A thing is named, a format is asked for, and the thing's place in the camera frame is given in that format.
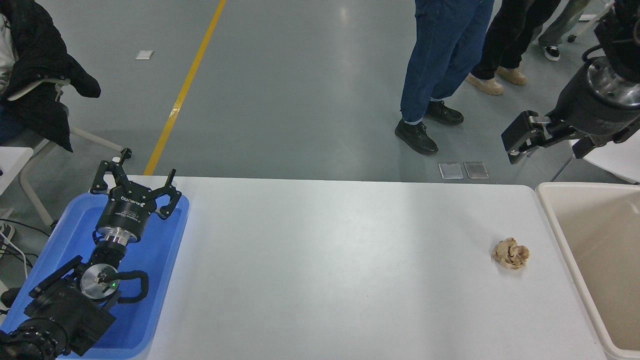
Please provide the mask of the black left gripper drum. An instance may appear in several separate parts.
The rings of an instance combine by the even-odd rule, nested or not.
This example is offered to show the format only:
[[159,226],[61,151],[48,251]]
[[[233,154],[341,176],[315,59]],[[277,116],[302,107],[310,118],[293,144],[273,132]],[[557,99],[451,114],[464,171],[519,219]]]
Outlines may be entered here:
[[154,198],[149,187],[135,183],[131,187],[116,186],[109,192],[95,230],[106,235],[109,230],[119,228],[130,233],[130,239],[141,239],[153,211]]

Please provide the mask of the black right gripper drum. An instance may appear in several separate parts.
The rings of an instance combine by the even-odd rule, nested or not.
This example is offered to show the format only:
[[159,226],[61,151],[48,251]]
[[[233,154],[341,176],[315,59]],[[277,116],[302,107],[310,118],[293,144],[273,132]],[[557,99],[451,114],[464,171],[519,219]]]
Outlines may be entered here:
[[639,84],[610,64],[584,64],[547,116],[588,136],[625,142],[639,130]]

